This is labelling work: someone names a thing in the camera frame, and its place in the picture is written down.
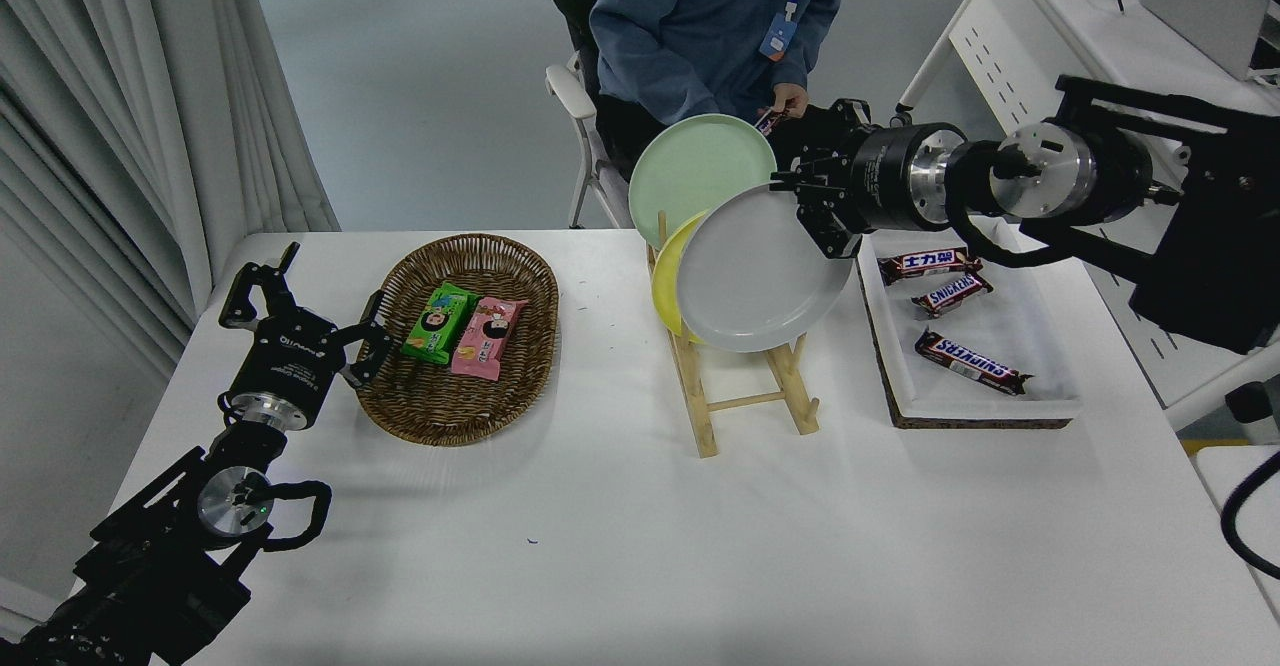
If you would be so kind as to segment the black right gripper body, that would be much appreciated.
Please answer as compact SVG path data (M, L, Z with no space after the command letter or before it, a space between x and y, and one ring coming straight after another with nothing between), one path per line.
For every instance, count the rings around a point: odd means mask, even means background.
M911 193L910 166L927 137L923 126L870 131L852 154L850 196L873 229L929 231Z

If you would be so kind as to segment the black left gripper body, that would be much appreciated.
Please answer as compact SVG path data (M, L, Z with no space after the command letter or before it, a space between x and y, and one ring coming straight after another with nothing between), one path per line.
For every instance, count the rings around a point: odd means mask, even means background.
M346 365L337 327L307 309L257 321L253 345L228 392L238 414L274 406L280 419L315 419Z

